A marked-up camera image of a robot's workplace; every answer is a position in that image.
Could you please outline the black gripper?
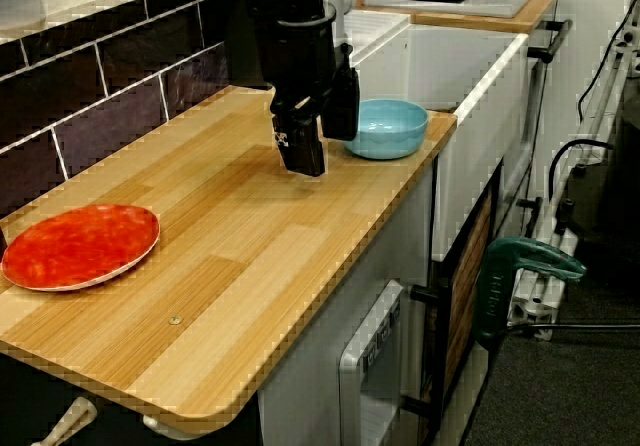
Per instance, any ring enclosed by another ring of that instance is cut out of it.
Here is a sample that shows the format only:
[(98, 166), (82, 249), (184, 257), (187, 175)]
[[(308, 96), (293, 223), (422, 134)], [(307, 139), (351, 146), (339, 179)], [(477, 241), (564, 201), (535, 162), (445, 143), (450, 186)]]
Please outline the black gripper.
[(269, 29), (269, 83), (274, 137), (287, 170), (325, 172), (317, 118), (325, 138), (351, 141), (359, 124), (360, 87), (350, 44), (334, 44), (334, 15), (278, 20)]

